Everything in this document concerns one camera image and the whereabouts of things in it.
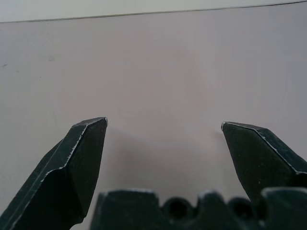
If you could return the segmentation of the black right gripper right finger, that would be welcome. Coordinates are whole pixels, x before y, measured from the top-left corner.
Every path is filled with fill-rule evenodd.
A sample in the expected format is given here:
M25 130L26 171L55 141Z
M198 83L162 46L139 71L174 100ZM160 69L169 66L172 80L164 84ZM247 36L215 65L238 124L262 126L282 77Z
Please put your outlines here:
M223 122L229 152L243 189L259 202L268 187L307 188L307 161L267 128Z

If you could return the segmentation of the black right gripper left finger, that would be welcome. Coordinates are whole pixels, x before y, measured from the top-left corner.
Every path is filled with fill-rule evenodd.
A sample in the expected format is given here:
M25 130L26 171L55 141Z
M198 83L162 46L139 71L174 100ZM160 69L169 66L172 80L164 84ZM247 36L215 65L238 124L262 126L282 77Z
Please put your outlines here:
M0 215L0 230L70 230L82 223L99 176L107 125L106 117L73 125Z

